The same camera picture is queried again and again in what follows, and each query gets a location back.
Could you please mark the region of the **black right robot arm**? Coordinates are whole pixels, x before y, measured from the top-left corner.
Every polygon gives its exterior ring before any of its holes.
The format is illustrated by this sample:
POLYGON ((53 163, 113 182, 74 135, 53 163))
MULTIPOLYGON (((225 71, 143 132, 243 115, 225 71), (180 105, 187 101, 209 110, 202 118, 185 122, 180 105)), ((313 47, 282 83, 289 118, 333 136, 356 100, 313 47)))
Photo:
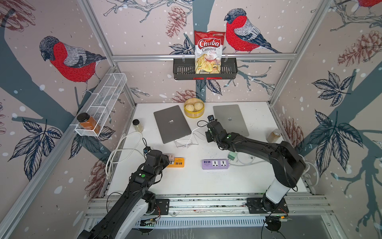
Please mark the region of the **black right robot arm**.
POLYGON ((208 142, 214 141, 219 149, 246 153, 272 165, 275 179, 261 200, 261 209, 267 213, 275 212, 285 195, 296 187, 303 175, 306 168, 303 157, 286 141, 268 143, 234 132, 227 133, 213 115, 208 116, 207 128, 208 142))

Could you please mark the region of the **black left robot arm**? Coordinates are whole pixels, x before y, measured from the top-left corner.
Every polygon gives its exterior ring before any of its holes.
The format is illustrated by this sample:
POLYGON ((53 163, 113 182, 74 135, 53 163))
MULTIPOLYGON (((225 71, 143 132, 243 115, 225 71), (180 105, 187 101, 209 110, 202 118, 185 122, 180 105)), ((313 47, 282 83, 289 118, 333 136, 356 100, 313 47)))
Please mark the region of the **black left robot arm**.
POLYGON ((149 191, 156 177, 170 164, 169 156, 150 150, 146 160, 131 174, 118 201, 91 231, 83 230, 79 239, 124 239, 138 220, 154 210, 156 196, 149 191))

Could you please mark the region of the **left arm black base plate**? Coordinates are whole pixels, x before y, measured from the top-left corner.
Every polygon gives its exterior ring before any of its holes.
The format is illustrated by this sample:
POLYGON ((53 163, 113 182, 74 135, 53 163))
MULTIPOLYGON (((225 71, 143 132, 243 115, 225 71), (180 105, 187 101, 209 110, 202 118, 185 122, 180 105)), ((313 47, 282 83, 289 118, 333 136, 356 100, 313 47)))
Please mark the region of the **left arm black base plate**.
POLYGON ((166 216, 169 214, 169 208, 170 208, 169 199, 156 199, 153 209, 149 208, 146 215, 155 216, 155 217, 162 216, 162 215, 166 216))

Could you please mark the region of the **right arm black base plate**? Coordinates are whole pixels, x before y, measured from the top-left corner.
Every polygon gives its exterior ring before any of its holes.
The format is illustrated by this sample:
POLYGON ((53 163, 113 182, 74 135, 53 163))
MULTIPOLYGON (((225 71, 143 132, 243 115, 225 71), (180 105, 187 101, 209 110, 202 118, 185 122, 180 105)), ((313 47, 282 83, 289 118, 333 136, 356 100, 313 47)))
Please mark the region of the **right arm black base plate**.
POLYGON ((286 201, 283 198, 279 203, 273 203, 267 197, 259 198, 252 197, 246 199, 246 204, 249 214, 288 214, 289 209, 286 201))

